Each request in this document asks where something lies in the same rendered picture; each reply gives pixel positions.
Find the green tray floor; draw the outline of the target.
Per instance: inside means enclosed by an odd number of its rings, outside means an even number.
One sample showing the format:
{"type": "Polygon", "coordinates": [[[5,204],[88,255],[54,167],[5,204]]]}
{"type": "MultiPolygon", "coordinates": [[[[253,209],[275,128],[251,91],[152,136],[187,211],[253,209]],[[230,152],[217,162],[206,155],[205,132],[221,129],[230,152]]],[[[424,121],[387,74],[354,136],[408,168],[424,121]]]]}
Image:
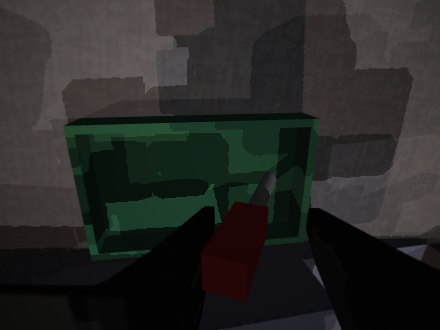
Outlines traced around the green tray floor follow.
{"type": "Polygon", "coordinates": [[[268,223],[288,222],[297,128],[88,134],[106,236],[175,231],[204,206],[219,227],[267,172],[268,223]]]}

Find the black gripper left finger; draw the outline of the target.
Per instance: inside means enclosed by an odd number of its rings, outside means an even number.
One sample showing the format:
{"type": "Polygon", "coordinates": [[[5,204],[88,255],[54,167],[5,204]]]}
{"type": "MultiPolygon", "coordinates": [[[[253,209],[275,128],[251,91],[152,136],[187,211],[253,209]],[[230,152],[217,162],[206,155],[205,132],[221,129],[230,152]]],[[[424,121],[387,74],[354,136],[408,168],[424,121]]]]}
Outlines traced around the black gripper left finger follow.
{"type": "Polygon", "coordinates": [[[199,330],[201,253],[214,231],[204,206],[100,284],[0,284],[0,330],[199,330]]]}

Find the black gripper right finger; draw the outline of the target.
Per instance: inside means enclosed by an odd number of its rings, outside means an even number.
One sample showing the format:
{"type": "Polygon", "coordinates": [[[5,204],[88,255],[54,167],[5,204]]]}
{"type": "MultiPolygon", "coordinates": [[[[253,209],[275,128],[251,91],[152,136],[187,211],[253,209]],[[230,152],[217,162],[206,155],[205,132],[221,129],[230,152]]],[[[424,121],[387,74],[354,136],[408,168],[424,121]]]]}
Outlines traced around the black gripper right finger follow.
{"type": "Polygon", "coordinates": [[[314,261],[341,330],[440,330],[440,270],[320,209],[314,261]]]}

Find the green tray rim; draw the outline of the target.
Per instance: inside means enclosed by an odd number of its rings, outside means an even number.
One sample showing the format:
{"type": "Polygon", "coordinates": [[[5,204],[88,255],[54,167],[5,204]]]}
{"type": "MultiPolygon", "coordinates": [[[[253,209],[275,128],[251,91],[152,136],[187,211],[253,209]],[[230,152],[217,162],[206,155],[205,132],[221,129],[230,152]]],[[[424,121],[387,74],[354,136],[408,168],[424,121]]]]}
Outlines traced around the green tray rim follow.
{"type": "Polygon", "coordinates": [[[64,125],[91,261],[142,257],[174,231],[106,236],[88,134],[297,128],[288,222],[264,246],[305,240],[320,118],[305,113],[78,118],[64,125]]]}

